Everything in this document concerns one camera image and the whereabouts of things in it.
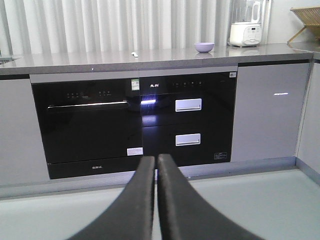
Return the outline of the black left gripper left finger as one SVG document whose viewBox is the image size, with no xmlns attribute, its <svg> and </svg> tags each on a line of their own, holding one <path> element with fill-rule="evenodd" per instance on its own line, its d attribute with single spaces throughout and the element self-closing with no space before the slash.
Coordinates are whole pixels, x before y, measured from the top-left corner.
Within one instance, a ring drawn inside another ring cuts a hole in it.
<svg viewBox="0 0 320 240">
<path fill-rule="evenodd" d="M 155 158 L 143 156 L 114 202 L 71 240 L 150 240 L 155 200 Z"/>
</svg>

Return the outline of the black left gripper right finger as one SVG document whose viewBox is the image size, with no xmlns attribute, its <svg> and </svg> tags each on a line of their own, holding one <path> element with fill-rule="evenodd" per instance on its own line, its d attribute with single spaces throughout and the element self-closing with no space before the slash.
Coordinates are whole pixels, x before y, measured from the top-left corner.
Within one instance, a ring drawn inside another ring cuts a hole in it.
<svg viewBox="0 0 320 240">
<path fill-rule="evenodd" d="M 259 240 L 211 206 L 188 182 L 170 154 L 157 158 L 157 202 L 164 240 Z"/>
</svg>

